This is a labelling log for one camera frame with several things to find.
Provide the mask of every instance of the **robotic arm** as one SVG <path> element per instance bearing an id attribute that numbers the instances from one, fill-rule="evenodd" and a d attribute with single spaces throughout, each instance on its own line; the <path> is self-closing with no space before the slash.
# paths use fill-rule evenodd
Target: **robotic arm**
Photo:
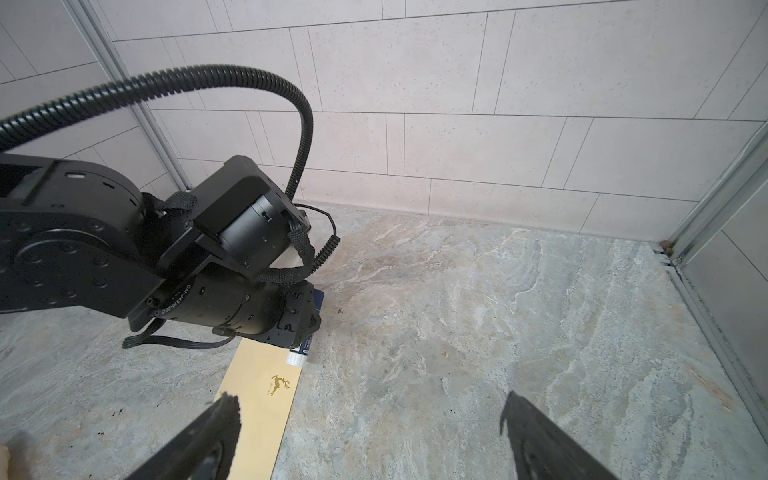
<path id="1" fill-rule="evenodd" d="M 232 72 L 241 78 L 229 78 Z M 312 112 L 284 79 L 226 65 L 130 78 L 0 121 L 0 147 L 201 83 L 250 84 L 297 104 L 302 144 L 287 193 L 243 156 L 229 159 L 191 192 L 161 201 L 98 164 L 0 154 L 0 313 L 82 305 L 127 317 L 134 332 L 152 321 L 124 348 L 211 348 L 235 336 L 294 348 L 317 331 L 313 285 L 304 279 L 339 238 L 334 231 L 315 255 L 310 223 L 291 201 L 309 153 Z M 271 269 L 291 245 L 303 266 Z M 151 336 L 168 319 L 209 326 L 227 338 L 196 343 Z"/>

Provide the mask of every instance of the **metal frame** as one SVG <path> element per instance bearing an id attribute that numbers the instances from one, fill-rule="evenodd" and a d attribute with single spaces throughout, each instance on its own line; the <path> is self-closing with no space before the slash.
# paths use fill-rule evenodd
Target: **metal frame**
<path id="1" fill-rule="evenodd" d="M 768 182 L 768 122 L 764 123 L 697 207 L 678 227 L 670 241 L 673 253 L 667 272 L 696 319 L 720 363 L 768 440 L 768 409 L 744 365 L 730 346 L 717 321 L 685 276 L 685 267 L 715 234 Z"/>
<path id="2" fill-rule="evenodd" d="M 757 429 L 763 435 L 763 439 L 768 441 L 768 409 L 760 400 L 760 394 L 755 390 L 750 381 L 744 365 L 739 361 L 739 357 L 733 351 L 728 339 L 717 326 L 717 322 L 710 314 L 707 307 L 699 297 L 690 281 L 685 277 L 682 271 L 675 266 L 667 266 L 672 283 L 677 287 L 683 301 L 688 305 L 688 309 L 693 314 L 694 319 L 699 324 L 702 333 L 712 346 L 715 355 L 723 365 L 723 369 L 739 393 L 747 411 L 752 415 L 752 419 L 757 425 Z"/>
<path id="3" fill-rule="evenodd" d="M 768 180 L 768 122 L 672 234 L 672 260 L 688 264 Z"/>
<path id="4" fill-rule="evenodd" d="M 129 78 L 130 75 L 127 73 L 117 49 L 101 25 L 91 3 L 88 0 L 61 0 L 61 3 L 69 12 L 72 21 L 77 25 L 107 77 L 112 81 Z M 141 102 L 131 105 L 131 110 L 139 123 L 139 127 L 147 135 L 152 148 L 157 152 L 157 156 L 177 187 L 181 190 L 191 190 L 192 183 L 154 120 L 149 107 Z"/>

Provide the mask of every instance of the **white wall tile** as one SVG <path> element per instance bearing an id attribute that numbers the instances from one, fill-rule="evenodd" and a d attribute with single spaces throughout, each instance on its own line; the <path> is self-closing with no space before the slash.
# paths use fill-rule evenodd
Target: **white wall tile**
<path id="1" fill-rule="evenodd" d="M 537 187 L 432 180 L 429 214 L 578 232 L 597 196 Z"/>
<path id="2" fill-rule="evenodd" d="M 480 70 L 475 88 L 475 102 L 472 105 L 473 114 L 495 113 L 498 89 L 502 84 L 504 60 L 507 58 L 507 48 L 514 22 L 514 11 L 488 13 Z"/>
<path id="3" fill-rule="evenodd" d="M 299 114 L 279 111 L 260 113 L 275 165 L 292 167 L 301 135 Z M 308 167 L 387 173 L 384 114 L 318 112 L 314 117 Z"/>
<path id="4" fill-rule="evenodd" d="M 696 118 L 725 120 L 730 116 L 747 90 L 768 64 L 768 8 L 746 37 L 744 45 L 733 57 L 723 76 L 715 85 Z"/>
<path id="5" fill-rule="evenodd" d="M 180 158 L 179 163 L 181 168 L 184 169 L 184 173 L 189 177 L 190 182 L 195 187 L 203 183 L 203 180 L 208 178 L 208 174 L 203 168 L 202 160 L 190 160 L 189 158 Z"/>
<path id="6" fill-rule="evenodd" d="M 180 158 L 224 162 L 245 155 L 262 163 L 245 112 L 161 110 L 160 116 Z"/>
<path id="7" fill-rule="evenodd" d="M 764 2 L 518 11 L 496 113 L 692 118 Z"/>
<path id="8" fill-rule="evenodd" d="M 425 214 L 429 207 L 429 181 L 428 178 L 307 169 L 299 189 L 307 201 Z"/>
<path id="9" fill-rule="evenodd" d="M 768 120 L 768 65 L 744 95 L 731 120 Z"/>
<path id="10" fill-rule="evenodd" d="M 670 238 L 696 202 L 600 194 L 581 233 L 660 242 Z"/>
<path id="11" fill-rule="evenodd" d="M 78 160 L 89 161 L 95 164 L 101 164 L 101 165 L 104 165 L 105 167 L 107 166 L 107 164 L 104 162 L 104 159 L 101 158 L 101 155 L 99 155 L 96 149 L 93 147 L 88 147 L 83 151 L 79 151 L 78 153 L 76 153 L 76 155 L 78 157 Z"/>
<path id="12" fill-rule="evenodd" d="M 179 191 L 169 174 L 163 174 L 162 177 L 153 180 L 149 186 L 154 190 L 155 197 L 161 200 L 167 200 L 168 197 Z"/>
<path id="13" fill-rule="evenodd" d="M 92 63 L 2 84 L 0 118 L 106 81 L 99 64 Z"/>
<path id="14" fill-rule="evenodd" d="M 64 158 L 134 127 L 136 117 L 129 110 L 116 110 L 47 134 L 14 148 L 11 153 Z"/>
<path id="15" fill-rule="evenodd" d="M 261 162 L 259 163 L 262 165 L 274 165 L 275 159 L 272 155 L 270 141 L 266 137 L 266 130 L 264 129 L 264 123 L 261 119 L 261 112 L 247 111 L 245 112 L 245 116 L 248 119 L 250 132 L 253 134 L 253 140 L 256 141 L 256 148 L 261 156 Z"/>
<path id="16" fill-rule="evenodd" d="M 13 75 L 0 61 L 0 83 L 5 83 L 6 81 L 13 81 Z"/>
<path id="17" fill-rule="evenodd" d="M 206 0 L 97 0 L 117 40 L 215 33 Z"/>
<path id="18" fill-rule="evenodd" d="M 180 66 L 171 60 L 165 46 L 166 40 L 169 40 L 172 45 L 176 45 L 174 38 L 151 38 L 148 40 L 119 41 L 114 46 L 118 50 L 120 58 L 123 59 L 128 74 L 139 75 Z M 192 102 L 190 102 L 186 92 L 157 98 L 147 102 L 147 104 L 153 109 L 192 108 Z"/>
<path id="19" fill-rule="evenodd" d="M 216 31 L 232 31 L 232 22 L 230 14 L 227 12 L 227 6 L 224 0 L 207 0 L 210 16 L 214 19 Z"/>
<path id="20" fill-rule="evenodd" d="M 382 18 L 406 16 L 406 0 L 382 0 Z"/>
<path id="21" fill-rule="evenodd" d="M 768 278 L 768 184 L 764 184 L 726 223 L 723 231 Z"/>
<path id="22" fill-rule="evenodd" d="M 406 173 L 406 116 L 386 114 L 386 166 L 390 175 Z"/>
<path id="23" fill-rule="evenodd" d="M 757 122 L 595 118 L 565 187 L 700 200 Z"/>
<path id="24" fill-rule="evenodd" d="M 586 117 L 568 117 L 554 149 L 552 160 L 547 169 L 547 176 L 541 184 L 547 188 L 564 188 L 565 181 L 574 166 L 578 152 L 587 137 L 592 119 Z"/>
<path id="25" fill-rule="evenodd" d="M 114 168 L 141 188 L 165 173 L 157 153 L 140 128 L 94 145 L 109 168 Z"/>
<path id="26" fill-rule="evenodd" d="M 244 65 L 301 84 L 287 28 L 180 37 L 177 41 L 187 65 Z M 278 95 L 249 88 L 214 88 L 200 91 L 200 96 L 211 110 L 296 110 Z"/>
<path id="27" fill-rule="evenodd" d="M 323 99 L 320 98 L 320 90 L 317 86 L 315 73 L 315 59 L 312 55 L 310 44 L 310 30 L 307 27 L 290 29 L 293 52 L 296 55 L 296 66 L 299 69 L 299 82 L 301 91 L 309 101 L 314 111 L 323 109 Z"/>
<path id="28" fill-rule="evenodd" d="M 0 22 L 38 73 L 96 60 L 60 0 L 4 0 Z"/>
<path id="29" fill-rule="evenodd" d="M 408 16 L 485 12 L 602 1 L 604 0 L 408 0 Z"/>
<path id="30" fill-rule="evenodd" d="M 208 177 L 216 173 L 216 170 L 219 170 L 222 165 L 224 165 L 224 162 L 215 162 L 215 161 L 207 161 L 207 160 L 201 160 L 200 163 L 203 164 L 203 170 L 205 170 L 205 173 Z"/>
<path id="31" fill-rule="evenodd" d="M 31 77 L 38 73 L 2 25 L 0 25 L 0 62 L 12 75 L 10 80 Z"/>
<path id="32" fill-rule="evenodd" d="M 406 175 L 540 186 L 564 118 L 406 115 Z"/>
<path id="33" fill-rule="evenodd" d="M 224 0 L 235 30 L 379 20 L 381 0 Z"/>
<path id="34" fill-rule="evenodd" d="M 310 27 L 328 111 L 471 113 L 485 14 Z"/>

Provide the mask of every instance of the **marble floor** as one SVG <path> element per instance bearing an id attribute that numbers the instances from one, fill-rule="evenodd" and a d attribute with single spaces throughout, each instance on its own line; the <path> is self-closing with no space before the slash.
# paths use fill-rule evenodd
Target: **marble floor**
<path id="1" fill-rule="evenodd" d="M 343 240 L 312 278 L 323 327 L 273 478 L 515 478 L 498 434 L 510 389 L 622 479 L 768 475 L 647 243 L 330 210 Z M 237 347 L 121 350 L 127 334 L 82 308 L 0 320 L 12 478 L 123 478 L 205 408 Z"/>

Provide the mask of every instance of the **black cable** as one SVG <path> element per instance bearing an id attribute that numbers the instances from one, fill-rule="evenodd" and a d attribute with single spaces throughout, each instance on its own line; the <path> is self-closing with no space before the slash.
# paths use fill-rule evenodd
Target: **black cable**
<path id="1" fill-rule="evenodd" d="M 333 253 L 336 247 L 339 246 L 339 242 L 341 242 L 341 239 L 336 236 L 336 223 L 333 221 L 333 217 L 331 217 L 331 214 L 317 207 L 312 207 L 311 205 L 305 205 L 305 204 L 294 204 L 294 205 L 296 205 L 297 207 L 309 208 L 310 210 L 320 212 L 321 214 L 328 217 L 328 220 L 330 220 L 331 222 L 331 227 L 333 227 L 333 235 L 331 235 L 331 237 L 328 239 L 326 244 L 323 245 L 323 248 L 320 249 L 320 252 L 318 252 L 317 255 L 315 256 L 315 261 L 312 264 L 312 268 L 310 269 L 310 273 L 309 273 L 309 275 L 312 275 L 317 271 L 317 269 L 319 269 L 326 262 L 326 260 L 328 260 L 328 257 L 331 256 L 331 253 Z"/>
<path id="2" fill-rule="evenodd" d="M 7 151 L 118 108 L 182 91 L 218 87 L 244 87 L 271 91 L 299 111 L 301 138 L 286 195 L 293 200 L 312 144 L 312 108 L 296 85 L 274 73 L 238 65 L 196 65 L 172 68 L 111 81 L 69 94 L 0 120 L 0 151 Z"/>
<path id="3" fill-rule="evenodd" d="M 330 222 L 331 222 L 331 227 L 333 227 L 333 234 L 336 235 L 336 224 L 333 222 L 333 217 L 331 217 L 331 214 L 329 214 L 328 212 L 326 212 L 324 210 L 321 210 L 321 209 L 319 209 L 317 207 L 312 207 L 311 205 L 305 205 L 305 204 L 294 204 L 294 205 L 296 205 L 297 207 L 309 208 L 310 210 L 314 210 L 316 212 L 320 212 L 323 215 L 325 215 L 326 217 L 328 217 L 328 220 L 330 220 Z"/>
<path id="4" fill-rule="evenodd" d="M 226 345 L 232 340 L 234 336 L 227 337 L 220 342 L 193 342 L 192 340 L 175 339 L 171 336 L 152 335 L 157 332 L 160 327 L 165 324 L 165 319 L 156 318 L 152 320 L 147 329 L 138 335 L 127 336 L 123 339 L 123 348 L 132 349 L 139 345 L 165 345 L 173 346 L 178 349 L 215 349 L 220 346 Z"/>

